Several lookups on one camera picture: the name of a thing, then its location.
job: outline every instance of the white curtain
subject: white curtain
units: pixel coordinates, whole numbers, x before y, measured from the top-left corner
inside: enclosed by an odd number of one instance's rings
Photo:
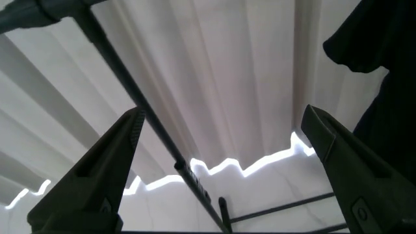
[[[183,156],[245,169],[290,147],[306,104],[349,129],[369,106],[386,71],[352,73],[322,50],[357,3],[112,0],[93,10]],[[58,181],[134,103],[72,19],[1,35],[0,53],[8,205]],[[131,178],[150,183],[176,174],[173,164],[146,122]]]

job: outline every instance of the dark fabric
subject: dark fabric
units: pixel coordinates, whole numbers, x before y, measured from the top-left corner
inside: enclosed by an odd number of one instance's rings
[[[354,134],[416,185],[416,1],[362,0],[324,50],[353,72],[389,70]]]

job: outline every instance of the white fabric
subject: white fabric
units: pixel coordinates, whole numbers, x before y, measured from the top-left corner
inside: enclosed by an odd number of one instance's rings
[[[322,50],[357,3],[119,0],[93,10],[184,157],[245,169],[290,147],[306,104],[349,129],[369,106],[385,70],[352,73]],[[134,103],[72,19],[1,35],[0,51],[8,205],[58,181]],[[175,174],[173,164],[146,122],[132,171],[150,183]]]

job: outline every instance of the black metal rod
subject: black metal rod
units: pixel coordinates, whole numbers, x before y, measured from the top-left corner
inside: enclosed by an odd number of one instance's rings
[[[73,15],[73,18],[77,22],[78,26],[80,26],[81,30],[85,33],[86,37],[95,45],[105,62],[107,62],[117,79],[130,95],[131,99],[137,106],[141,107],[146,112],[147,121],[166,146],[166,149],[170,152],[172,157],[177,163],[186,165],[185,159],[183,158],[181,152],[176,147],[174,141],[170,138],[168,132],[163,127],[153,109],[150,107],[150,104],[144,97],[143,93],[140,91],[135,80],[132,78],[117,52],[114,50],[95,15],[89,8],[86,8],[84,11],[79,11]],[[191,178],[189,173],[179,172],[179,174],[182,176],[185,183],[195,194],[218,227],[223,232],[228,232],[227,228],[221,222],[220,217],[209,203],[205,194],[201,189],[199,189],[201,186],[197,184],[198,181]]]
[[[337,225],[325,227],[319,230],[309,231],[307,233],[330,233],[330,232],[342,230],[345,228],[348,228],[347,224],[337,224]]]
[[[286,205],[281,205],[279,207],[270,208],[270,209],[267,209],[267,210],[264,210],[264,211],[258,211],[258,212],[252,213],[252,214],[246,214],[246,215],[243,215],[241,217],[232,218],[231,223],[240,222],[240,221],[243,221],[243,220],[247,220],[249,218],[255,218],[255,217],[258,217],[258,216],[262,216],[262,215],[267,215],[267,214],[270,214],[270,213],[273,213],[273,212],[282,211],[284,209],[297,207],[299,205],[304,205],[304,204],[307,204],[307,203],[316,202],[316,201],[323,200],[323,199],[326,199],[326,198],[331,198],[333,196],[335,196],[335,194],[333,192],[330,192],[330,193],[323,194],[323,195],[320,195],[320,196],[316,196],[316,197],[313,197],[313,198],[308,198],[308,199],[304,199],[304,200],[301,200],[301,201],[296,201],[296,202],[293,202],[293,203],[289,203],[289,204],[286,204]]]
[[[175,163],[175,169],[183,178],[183,181],[194,193],[195,197],[201,202],[205,210],[208,212],[217,226],[221,229],[221,231],[224,233],[229,233],[228,229],[222,223],[221,218],[218,216],[213,206],[210,204],[211,199],[209,198],[208,193],[206,193],[206,191],[199,184],[198,179],[195,178],[195,175],[190,170],[189,166],[184,162],[177,162]]]
[[[228,228],[229,232],[232,233],[233,228],[231,227],[231,222],[229,221],[229,213],[228,213],[228,207],[227,207],[226,199],[223,198],[223,197],[220,197],[218,199],[218,204],[220,206],[222,223],[225,225],[226,228]]]

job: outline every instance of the curtain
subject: curtain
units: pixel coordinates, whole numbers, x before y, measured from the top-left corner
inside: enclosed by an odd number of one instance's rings
[[[2,1],[4,6],[9,1]],[[245,169],[300,138],[305,106],[353,129],[383,69],[352,73],[322,43],[358,0],[113,0],[94,14],[190,161]],[[0,203],[58,181],[134,103],[72,19],[0,35]],[[129,181],[176,174],[145,122]]]

